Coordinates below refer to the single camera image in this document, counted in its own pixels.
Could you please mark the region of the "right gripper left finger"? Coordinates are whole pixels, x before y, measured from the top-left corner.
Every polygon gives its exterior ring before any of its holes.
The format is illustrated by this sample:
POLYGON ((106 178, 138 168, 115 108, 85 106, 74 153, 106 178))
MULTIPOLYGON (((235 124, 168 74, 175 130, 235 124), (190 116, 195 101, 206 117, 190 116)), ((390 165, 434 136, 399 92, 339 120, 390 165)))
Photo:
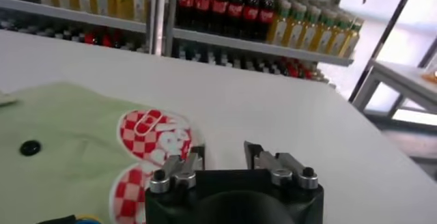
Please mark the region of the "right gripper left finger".
POLYGON ((168 193, 172 185, 196 185, 196 172, 205 169, 205 145, 194 146, 188 156, 171 155, 163 167, 153 173, 149 189, 152 193, 168 193))

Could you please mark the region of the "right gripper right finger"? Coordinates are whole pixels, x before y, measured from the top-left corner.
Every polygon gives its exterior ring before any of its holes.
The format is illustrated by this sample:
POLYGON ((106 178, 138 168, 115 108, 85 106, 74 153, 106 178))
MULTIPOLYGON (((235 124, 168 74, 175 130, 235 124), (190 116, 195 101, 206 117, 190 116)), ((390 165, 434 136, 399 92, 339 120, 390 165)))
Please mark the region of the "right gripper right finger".
POLYGON ((319 186, 318 175, 312 167, 306 167, 289 153, 265 151, 259 144, 244 142, 246 164, 249 169, 267 169, 274 185, 291 181, 298 188, 315 190, 319 186))

